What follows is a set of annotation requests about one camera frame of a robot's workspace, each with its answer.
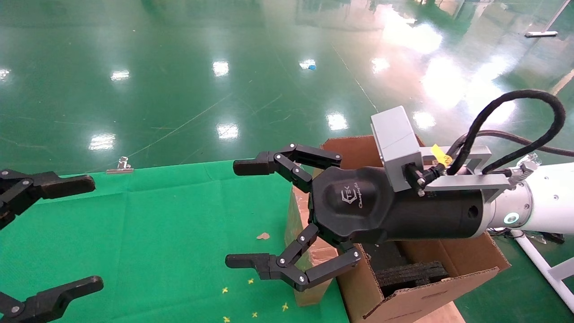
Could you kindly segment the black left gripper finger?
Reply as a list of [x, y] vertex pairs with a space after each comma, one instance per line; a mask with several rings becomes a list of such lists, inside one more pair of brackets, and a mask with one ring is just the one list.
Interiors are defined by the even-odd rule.
[[1, 293], [0, 311], [2, 323], [49, 323], [63, 317], [68, 305], [77, 298], [88, 296], [103, 289], [100, 276], [80, 280], [38, 292], [21, 302]]
[[93, 192], [92, 176], [62, 178], [55, 172], [25, 174], [10, 169], [0, 172], [0, 228], [6, 228], [18, 215], [39, 200], [54, 200]]

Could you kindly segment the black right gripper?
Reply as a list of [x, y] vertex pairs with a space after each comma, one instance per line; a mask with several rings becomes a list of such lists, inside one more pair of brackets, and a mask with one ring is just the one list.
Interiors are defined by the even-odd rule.
[[[261, 280], [282, 280], [298, 292], [314, 288], [358, 264], [361, 255], [351, 243], [465, 239], [484, 231], [483, 195], [479, 190], [395, 192], [382, 167], [343, 170], [342, 155], [316, 147], [289, 144], [263, 151], [254, 159], [233, 161], [237, 176], [277, 173], [310, 193], [311, 223], [279, 256], [269, 253], [231, 254], [228, 268], [252, 268]], [[324, 170], [316, 178], [302, 166]], [[342, 244], [343, 253], [302, 271], [296, 262], [320, 237]]]

